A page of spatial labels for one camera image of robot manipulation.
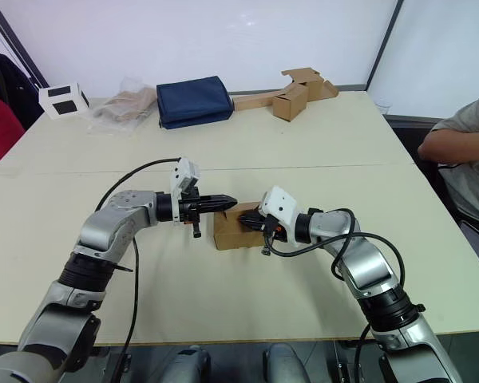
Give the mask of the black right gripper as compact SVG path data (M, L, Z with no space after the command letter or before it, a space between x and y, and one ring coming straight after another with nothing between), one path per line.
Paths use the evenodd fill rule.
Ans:
M264 246L261 250L262 255L270 256L271 253L278 256L289 255L288 252L278 251L273 247L274 241L287 243L287 231L279 224L276 217L268 214L264 218L258 211L247 211L239 217L239 221L253 231L263 232Z

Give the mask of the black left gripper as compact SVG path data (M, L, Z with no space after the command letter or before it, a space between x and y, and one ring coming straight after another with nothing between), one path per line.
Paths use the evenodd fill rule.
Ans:
M237 199L229 195L202 195L201 196L202 212L220 212L226 211L234 207ZM192 235L195 239L202 236L200 230L200 193L196 186L189 189L188 192L182 193L179 200L179 221L192 225Z

